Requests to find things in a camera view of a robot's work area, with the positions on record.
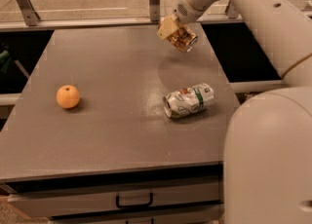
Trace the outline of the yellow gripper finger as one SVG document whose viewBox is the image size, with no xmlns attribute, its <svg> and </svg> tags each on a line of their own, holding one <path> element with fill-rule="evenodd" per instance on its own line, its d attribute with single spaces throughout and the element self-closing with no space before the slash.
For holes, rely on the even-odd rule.
<svg viewBox="0 0 312 224">
<path fill-rule="evenodd" d="M 170 35 L 178 30 L 178 17 L 168 15 L 163 18 L 158 26 L 157 35 L 161 40 L 167 39 Z"/>
</svg>

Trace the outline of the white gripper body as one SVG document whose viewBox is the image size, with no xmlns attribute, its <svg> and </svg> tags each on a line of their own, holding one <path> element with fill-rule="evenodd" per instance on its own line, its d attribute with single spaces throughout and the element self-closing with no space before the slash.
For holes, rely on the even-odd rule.
<svg viewBox="0 0 312 224">
<path fill-rule="evenodd" d="M 173 13 L 183 23 L 195 22 L 203 13 L 203 0 L 175 0 Z"/>
</svg>

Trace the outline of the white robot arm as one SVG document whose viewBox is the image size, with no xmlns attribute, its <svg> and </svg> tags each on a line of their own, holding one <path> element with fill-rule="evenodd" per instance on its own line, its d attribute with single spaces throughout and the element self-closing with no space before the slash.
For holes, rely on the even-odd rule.
<svg viewBox="0 0 312 224">
<path fill-rule="evenodd" d="M 177 0 L 158 35 L 179 34 L 218 0 Z M 230 78 L 277 81 L 242 104 L 224 146 L 226 224 L 312 224 L 312 21 L 287 0 L 230 0 L 267 58 L 225 61 Z"/>
</svg>

